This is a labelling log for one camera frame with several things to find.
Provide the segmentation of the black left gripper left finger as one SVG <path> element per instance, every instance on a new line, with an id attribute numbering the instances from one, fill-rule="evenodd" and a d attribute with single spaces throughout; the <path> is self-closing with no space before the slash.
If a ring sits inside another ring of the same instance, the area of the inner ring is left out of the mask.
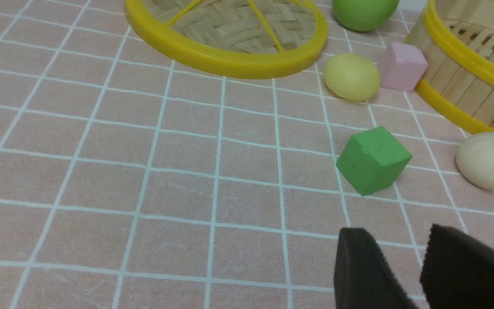
<path id="1" fill-rule="evenodd" d="M 334 267 L 337 309 L 415 309 L 374 237 L 362 227 L 339 231 Z"/>

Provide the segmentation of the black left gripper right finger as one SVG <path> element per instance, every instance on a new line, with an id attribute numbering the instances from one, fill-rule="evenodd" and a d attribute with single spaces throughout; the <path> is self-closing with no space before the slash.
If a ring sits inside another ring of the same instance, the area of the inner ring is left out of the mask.
<path id="1" fill-rule="evenodd" d="M 494 249 L 433 224 L 420 284 L 432 309 L 494 309 Z"/>

